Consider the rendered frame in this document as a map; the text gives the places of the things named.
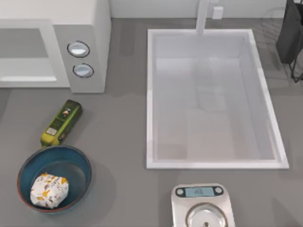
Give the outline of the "small microwave knob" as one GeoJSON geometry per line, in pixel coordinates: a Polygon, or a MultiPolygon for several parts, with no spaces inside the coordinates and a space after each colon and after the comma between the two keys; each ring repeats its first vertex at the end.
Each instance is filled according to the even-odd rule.
{"type": "Polygon", "coordinates": [[[73,66],[72,71],[79,78],[89,78],[94,74],[94,69],[85,63],[73,66]]]}

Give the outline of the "green bottle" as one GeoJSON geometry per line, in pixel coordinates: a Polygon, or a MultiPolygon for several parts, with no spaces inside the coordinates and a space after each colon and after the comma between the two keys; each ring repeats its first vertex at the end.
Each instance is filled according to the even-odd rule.
{"type": "Polygon", "coordinates": [[[81,104],[68,99],[43,131],[40,138],[41,147],[61,145],[80,119],[82,113],[81,104]]]}

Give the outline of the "silver kitchen scale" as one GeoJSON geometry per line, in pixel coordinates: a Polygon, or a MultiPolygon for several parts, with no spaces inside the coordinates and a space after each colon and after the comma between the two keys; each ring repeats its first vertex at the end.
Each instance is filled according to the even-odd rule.
{"type": "Polygon", "coordinates": [[[172,227],[236,227],[230,195],[219,183],[177,185],[171,207],[172,227]]]}

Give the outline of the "tall white tap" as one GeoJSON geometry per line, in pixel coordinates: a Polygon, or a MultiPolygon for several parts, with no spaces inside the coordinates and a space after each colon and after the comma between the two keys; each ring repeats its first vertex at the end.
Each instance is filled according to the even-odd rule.
{"type": "Polygon", "coordinates": [[[223,6],[218,6],[221,0],[198,0],[197,6],[197,19],[196,19],[196,33],[202,36],[205,29],[205,23],[207,18],[207,12],[209,9],[209,3],[214,4],[212,19],[223,18],[223,6]]]}

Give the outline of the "white patterned bread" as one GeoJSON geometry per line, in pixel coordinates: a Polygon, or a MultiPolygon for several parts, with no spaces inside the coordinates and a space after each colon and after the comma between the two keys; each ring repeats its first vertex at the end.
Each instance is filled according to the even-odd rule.
{"type": "Polygon", "coordinates": [[[69,181],[65,177],[44,173],[35,179],[30,200],[36,206],[55,209],[66,199],[68,193],[69,181]]]}

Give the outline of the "large microwave knob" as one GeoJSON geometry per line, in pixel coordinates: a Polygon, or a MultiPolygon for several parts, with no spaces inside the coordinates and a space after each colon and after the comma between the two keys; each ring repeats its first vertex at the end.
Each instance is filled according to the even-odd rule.
{"type": "Polygon", "coordinates": [[[73,57],[84,58],[89,55],[90,48],[82,41],[75,41],[67,45],[67,51],[73,57]]]}

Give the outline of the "pale microwave oven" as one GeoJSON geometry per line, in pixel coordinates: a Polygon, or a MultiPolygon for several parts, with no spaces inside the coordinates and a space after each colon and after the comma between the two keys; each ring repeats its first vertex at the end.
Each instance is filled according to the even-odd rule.
{"type": "Polygon", "coordinates": [[[108,0],[0,0],[0,87],[67,87],[73,93],[103,93],[111,36],[108,0]],[[84,58],[67,45],[82,41],[84,58]],[[89,78],[73,66],[89,64],[89,78]]]}

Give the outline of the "white sink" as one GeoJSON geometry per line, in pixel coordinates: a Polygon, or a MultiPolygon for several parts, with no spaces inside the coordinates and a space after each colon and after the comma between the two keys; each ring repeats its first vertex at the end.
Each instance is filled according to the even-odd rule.
{"type": "Polygon", "coordinates": [[[148,169],[288,169],[250,29],[150,29],[148,169]]]}

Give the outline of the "blue bowl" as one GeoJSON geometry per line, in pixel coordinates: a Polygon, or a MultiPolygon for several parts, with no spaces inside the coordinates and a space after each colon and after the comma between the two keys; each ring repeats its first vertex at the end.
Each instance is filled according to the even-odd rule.
{"type": "Polygon", "coordinates": [[[91,178],[91,164],[82,151],[65,145],[50,146],[35,152],[24,162],[18,173],[17,189],[28,207],[42,213],[58,213],[70,210],[85,196],[91,178]],[[30,200],[35,179],[44,173],[65,177],[69,181],[69,193],[55,209],[36,206],[30,200]]]}

